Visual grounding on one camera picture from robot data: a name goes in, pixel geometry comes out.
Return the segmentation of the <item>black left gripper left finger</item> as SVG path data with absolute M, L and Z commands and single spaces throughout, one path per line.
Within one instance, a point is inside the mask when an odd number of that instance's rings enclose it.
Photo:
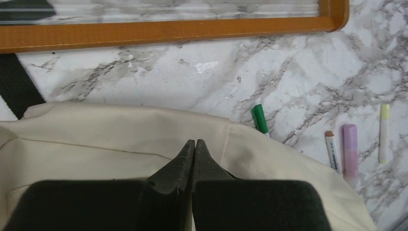
M 44 180 L 30 186 L 7 231 L 189 231 L 195 142 L 145 180 Z

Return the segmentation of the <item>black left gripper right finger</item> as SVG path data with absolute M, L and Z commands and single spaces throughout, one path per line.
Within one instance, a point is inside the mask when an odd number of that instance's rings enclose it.
M 192 213 L 198 231 L 329 231 L 315 188 L 298 180 L 244 180 L 223 169 L 205 141 L 194 153 Z

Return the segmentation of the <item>cream canvas backpack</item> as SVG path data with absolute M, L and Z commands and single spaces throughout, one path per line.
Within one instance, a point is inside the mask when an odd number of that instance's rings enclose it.
M 374 231 L 362 198 L 330 167 L 222 117 L 146 106 L 46 103 L 15 54 L 0 57 L 0 228 L 44 180 L 145 180 L 188 140 L 244 180 L 298 180 L 318 192 L 330 231 Z

